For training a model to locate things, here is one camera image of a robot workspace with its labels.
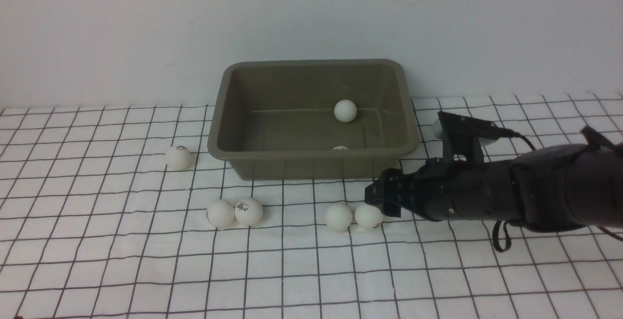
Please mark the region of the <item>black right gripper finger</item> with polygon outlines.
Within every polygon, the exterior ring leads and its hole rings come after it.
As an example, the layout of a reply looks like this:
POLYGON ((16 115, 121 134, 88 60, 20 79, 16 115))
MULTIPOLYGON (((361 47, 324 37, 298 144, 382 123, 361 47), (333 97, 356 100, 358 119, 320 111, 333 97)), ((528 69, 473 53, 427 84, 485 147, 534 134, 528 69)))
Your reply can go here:
POLYGON ((401 217, 403 211, 414 212, 411 195, 396 189, 365 188, 365 204, 391 218, 401 217))

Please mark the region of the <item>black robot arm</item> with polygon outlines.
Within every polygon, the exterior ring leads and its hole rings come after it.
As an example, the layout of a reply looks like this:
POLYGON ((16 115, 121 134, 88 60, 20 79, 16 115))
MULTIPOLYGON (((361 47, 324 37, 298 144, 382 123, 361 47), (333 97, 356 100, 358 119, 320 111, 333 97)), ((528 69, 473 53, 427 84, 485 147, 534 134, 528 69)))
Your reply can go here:
POLYGON ((427 221, 502 221, 539 233, 621 228, 622 150, 570 144, 506 161, 430 159, 415 173, 383 171, 365 203, 387 217, 407 210, 427 221))

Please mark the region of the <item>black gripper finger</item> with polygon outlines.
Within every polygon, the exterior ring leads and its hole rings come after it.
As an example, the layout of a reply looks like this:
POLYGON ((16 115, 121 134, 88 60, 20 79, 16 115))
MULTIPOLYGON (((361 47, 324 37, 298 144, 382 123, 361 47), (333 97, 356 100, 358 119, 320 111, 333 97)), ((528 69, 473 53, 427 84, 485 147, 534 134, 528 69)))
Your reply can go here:
POLYGON ((374 198, 410 197, 413 195, 414 173, 405 173, 401 169, 383 170, 380 177, 372 183, 374 198))

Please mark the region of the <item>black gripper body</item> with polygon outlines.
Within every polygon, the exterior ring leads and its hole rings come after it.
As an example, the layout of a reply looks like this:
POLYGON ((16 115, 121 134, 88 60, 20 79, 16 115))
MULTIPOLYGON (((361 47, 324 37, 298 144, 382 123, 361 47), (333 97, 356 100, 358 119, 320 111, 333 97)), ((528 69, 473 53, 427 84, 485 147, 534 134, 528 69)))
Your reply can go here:
POLYGON ((402 178, 402 206, 428 221, 509 221, 511 181, 507 161, 430 159, 402 178))

